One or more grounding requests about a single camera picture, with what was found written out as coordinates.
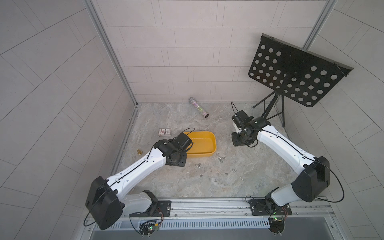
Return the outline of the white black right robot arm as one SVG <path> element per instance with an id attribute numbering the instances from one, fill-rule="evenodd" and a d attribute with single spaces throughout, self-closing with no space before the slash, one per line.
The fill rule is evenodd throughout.
<path id="1" fill-rule="evenodd" d="M 298 177 L 290 184 L 277 188 L 266 196 L 266 205 L 270 211 L 299 200 L 307 203 L 321 199 L 319 195 L 329 187 L 331 174 L 329 160 L 323 156 L 315 157 L 299 148 L 283 136 L 272 124 L 262 117 L 241 116 L 239 112 L 232 116 L 236 131 L 232 133 L 236 147 L 255 147 L 263 143 L 276 152 L 294 170 Z"/>

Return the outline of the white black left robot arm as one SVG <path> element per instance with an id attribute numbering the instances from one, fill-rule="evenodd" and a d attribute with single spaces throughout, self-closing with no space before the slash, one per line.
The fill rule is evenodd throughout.
<path id="1" fill-rule="evenodd" d="M 99 176 L 91 183 L 85 206 L 95 224 L 106 230 L 123 216 L 139 213 L 151 217 L 157 212 L 158 199 L 148 190 L 129 192 L 155 170 L 165 166 L 184 167 L 193 141 L 186 135 L 157 141 L 151 150 L 125 170 L 106 179 Z"/>

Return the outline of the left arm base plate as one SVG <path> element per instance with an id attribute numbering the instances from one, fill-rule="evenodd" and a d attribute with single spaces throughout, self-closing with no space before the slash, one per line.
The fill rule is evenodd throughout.
<path id="1" fill-rule="evenodd" d="M 152 203 L 150 207 L 143 213 L 129 214 L 133 218 L 154 218 L 154 217 L 169 217 L 171 211 L 171 201 L 158 201 L 155 204 Z"/>

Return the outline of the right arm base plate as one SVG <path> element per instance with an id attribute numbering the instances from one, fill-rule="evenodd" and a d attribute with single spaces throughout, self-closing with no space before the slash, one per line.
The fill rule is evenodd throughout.
<path id="1" fill-rule="evenodd" d="M 247 200 L 250 205 L 253 216 L 283 216 L 292 215 L 292 210 L 289 204 L 282 207 L 276 205 L 272 200 L 266 199 L 250 199 Z"/>

